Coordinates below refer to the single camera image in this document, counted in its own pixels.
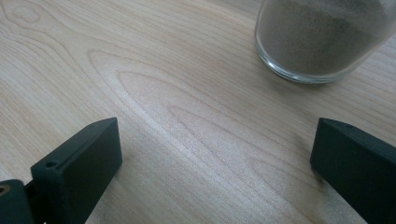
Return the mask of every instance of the light wood surface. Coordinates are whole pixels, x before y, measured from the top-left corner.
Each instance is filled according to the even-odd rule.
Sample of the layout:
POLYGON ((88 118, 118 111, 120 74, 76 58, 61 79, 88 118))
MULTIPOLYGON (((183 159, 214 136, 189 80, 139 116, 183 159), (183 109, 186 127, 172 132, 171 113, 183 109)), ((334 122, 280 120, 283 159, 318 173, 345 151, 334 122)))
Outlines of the light wood surface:
POLYGON ((364 223, 309 164, 319 117, 396 146, 396 35, 341 81, 274 75, 259 0, 0 1, 0 179, 117 117, 88 223, 364 223))

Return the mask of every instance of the screw hole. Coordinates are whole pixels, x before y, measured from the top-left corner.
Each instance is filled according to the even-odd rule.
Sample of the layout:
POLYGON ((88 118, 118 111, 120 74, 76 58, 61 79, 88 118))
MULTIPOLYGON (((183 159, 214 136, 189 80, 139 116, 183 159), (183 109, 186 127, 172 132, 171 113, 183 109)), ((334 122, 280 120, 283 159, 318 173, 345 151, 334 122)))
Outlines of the screw hole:
POLYGON ((57 161, 49 161, 49 162, 46 163, 46 167, 47 168, 51 168, 51 167, 56 166, 56 164, 58 164, 57 161))
POLYGON ((9 189, 10 189, 9 185, 0 186, 0 196, 6 194, 9 191, 9 189))

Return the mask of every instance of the wooden table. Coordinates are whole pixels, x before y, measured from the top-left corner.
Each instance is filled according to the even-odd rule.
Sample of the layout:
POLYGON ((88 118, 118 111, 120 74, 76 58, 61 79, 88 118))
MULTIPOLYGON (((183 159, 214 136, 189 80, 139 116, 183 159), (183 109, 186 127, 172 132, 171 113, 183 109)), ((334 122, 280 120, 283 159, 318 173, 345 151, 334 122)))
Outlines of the wooden table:
POLYGON ((88 223, 364 222, 309 157, 319 117, 396 145, 396 35, 302 85, 259 58, 259 0, 0 2, 0 179, 117 117, 124 162, 88 223))

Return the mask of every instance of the glass jar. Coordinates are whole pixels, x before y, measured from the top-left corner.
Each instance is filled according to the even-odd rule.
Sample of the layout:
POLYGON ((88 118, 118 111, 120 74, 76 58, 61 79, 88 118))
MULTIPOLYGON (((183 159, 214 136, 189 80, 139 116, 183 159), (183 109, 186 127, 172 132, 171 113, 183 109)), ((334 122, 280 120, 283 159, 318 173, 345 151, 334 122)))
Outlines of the glass jar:
POLYGON ((264 0, 255 38, 280 76, 325 83, 350 73, 395 32, 395 0, 264 0))

